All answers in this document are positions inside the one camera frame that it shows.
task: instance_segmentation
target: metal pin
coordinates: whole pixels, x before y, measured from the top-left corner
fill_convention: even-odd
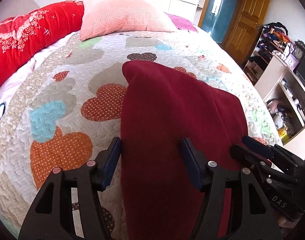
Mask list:
[[[94,160],[90,160],[90,161],[87,161],[87,166],[88,167],[92,167],[96,164],[96,162]]]
[[[60,167],[56,167],[56,168],[53,169],[54,174],[58,174],[60,171],[61,171]]]
[[[216,167],[217,166],[217,163],[216,162],[214,162],[214,161],[209,161],[208,162],[208,165],[210,166],[210,167]]]
[[[242,172],[243,172],[244,174],[250,174],[250,169],[248,169],[248,168],[242,168]]]

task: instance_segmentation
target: patterned bedspread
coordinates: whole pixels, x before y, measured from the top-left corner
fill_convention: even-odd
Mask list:
[[[282,145],[251,82],[203,31],[113,33],[83,42],[78,36],[26,79],[0,121],[0,218],[15,236],[54,167],[77,168],[120,136],[126,61],[154,61],[236,95],[249,136]],[[112,237],[127,239],[120,164],[99,197]],[[73,202],[77,234],[82,235],[76,191]]]

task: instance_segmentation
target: red blanket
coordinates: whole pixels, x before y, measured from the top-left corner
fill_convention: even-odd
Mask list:
[[[230,146],[248,135],[240,101],[175,69],[149,61],[123,65],[129,86],[121,112],[122,192],[130,240],[187,240],[204,194],[191,184],[179,152],[189,137],[225,169],[240,165]],[[225,234],[230,198],[222,212]]]

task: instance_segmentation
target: clock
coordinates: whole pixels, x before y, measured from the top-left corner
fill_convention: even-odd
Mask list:
[[[285,59],[285,63],[293,71],[299,64],[299,60],[293,54],[289,54],[289,56]]]
[[[302,60],[305,55],[305,48],[302,46],[302,43],[296,41],[292,55],[299,60],[299,62]]]

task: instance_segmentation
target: purple pillow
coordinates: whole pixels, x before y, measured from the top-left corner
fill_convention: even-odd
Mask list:
[[[192,24],[192,22],[187,20],[186,18],[176,16],[173,14],[169,14],[169,13],[165,13],[165,14],[169,16],[169,18],[174,23],[174,25],[177,27],[177,29],[198,32],[197,29]]]

